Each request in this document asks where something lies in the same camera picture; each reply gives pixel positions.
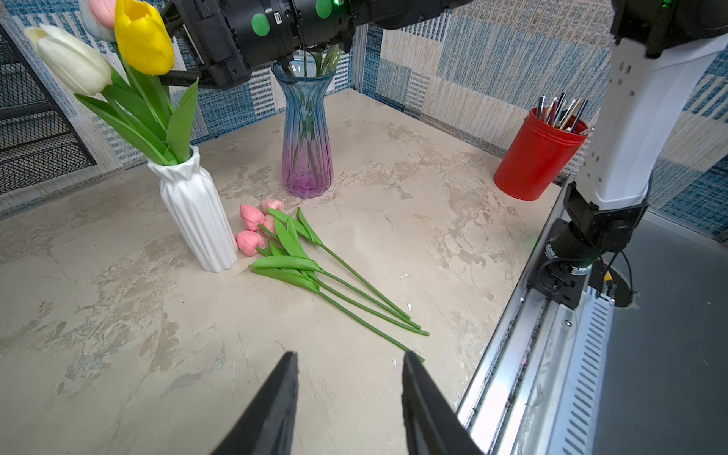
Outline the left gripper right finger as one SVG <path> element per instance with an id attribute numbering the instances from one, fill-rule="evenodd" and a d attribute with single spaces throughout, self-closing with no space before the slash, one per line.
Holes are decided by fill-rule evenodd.
<path id="1" fill-rule="evenodd" d="M 402 383 L 409 454 L 482 454 L 414 352 L 405 354 Z"/>

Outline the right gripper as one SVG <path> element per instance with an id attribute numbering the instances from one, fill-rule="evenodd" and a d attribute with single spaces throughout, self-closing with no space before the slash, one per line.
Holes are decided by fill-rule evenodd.
<path id="1" fill-rule="evenodd" d="M 296 50 L 291 1 L 167 1 L 161 17 L 170 36 L 195 59 L 188 70 L 160 77 L 163 85 L 226 90 L 247 83 L 255 71 L 288 64 Z"/>

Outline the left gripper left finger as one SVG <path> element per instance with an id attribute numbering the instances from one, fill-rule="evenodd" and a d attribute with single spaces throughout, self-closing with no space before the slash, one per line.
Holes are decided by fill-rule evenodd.
<path id="1" fill-rule="evenodd" d="M 298 396 L 298 355 L 286 352 L 212 454 L 290 454 Z"/>

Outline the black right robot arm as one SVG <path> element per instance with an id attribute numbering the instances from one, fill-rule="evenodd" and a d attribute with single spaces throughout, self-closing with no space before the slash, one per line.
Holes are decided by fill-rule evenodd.
<path id="1" fill-rule="evenodd" d="M 641 221 L 654 165 L 701 74 L 727 44 L 723 1 L 616 1 L 610 83 L 590 156 L 567 189 L 568 225 L 538 256 L 531 287 L 576 308 L 582 277 L 603 254 L 620 253 Z M 452 1 L 169 1 L 170 34 L 182 33 L 193 71 L 166 85 L 229 89 L 298 50 L 350 49 L 358 26 L 397 30 L 430 20 Z"/>

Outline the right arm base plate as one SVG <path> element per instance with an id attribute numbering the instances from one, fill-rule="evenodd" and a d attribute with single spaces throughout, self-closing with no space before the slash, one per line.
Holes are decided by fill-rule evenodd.
<path id="1" fill-rule="evenodd" d="M 589 270 L 584 275 L 574 275 L 571 268 L 565 263 L 553 263 L 544 267 L 549 261 L 546 254 L 546 246 L 561 231 L 567 227 L 567 222 L 562 219 L 555 220 L 545 234 L 545 240 L 535 251 L 536 263 L 527 273 L 527 285 L 536 289 L 548 300 L 562 304 L 571 310 L 579 307 L 581 294 L 587 284 Z"/>

